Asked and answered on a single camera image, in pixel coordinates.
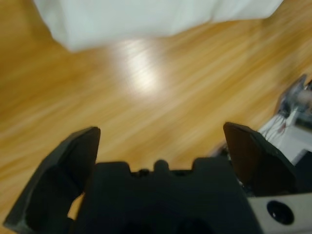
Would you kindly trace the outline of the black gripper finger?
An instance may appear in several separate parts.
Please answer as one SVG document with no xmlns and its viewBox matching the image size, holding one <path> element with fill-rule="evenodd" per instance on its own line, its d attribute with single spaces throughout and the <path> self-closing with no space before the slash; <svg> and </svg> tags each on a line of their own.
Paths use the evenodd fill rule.
<svg viewBox="0 0 312 234">
<path fill-rule="evenodd" d="M 16 233 L 69 233 L 68 212 L 96 163 L 100 129 L 72 133 L 38 166 L 4 221 Z"/>
<path fill-rule="evenodd" d="M 261 133 L 232 122 L 223 130 L 234 172 L 256 196 L 298 192 L 292 164 Z"/>
</svg>

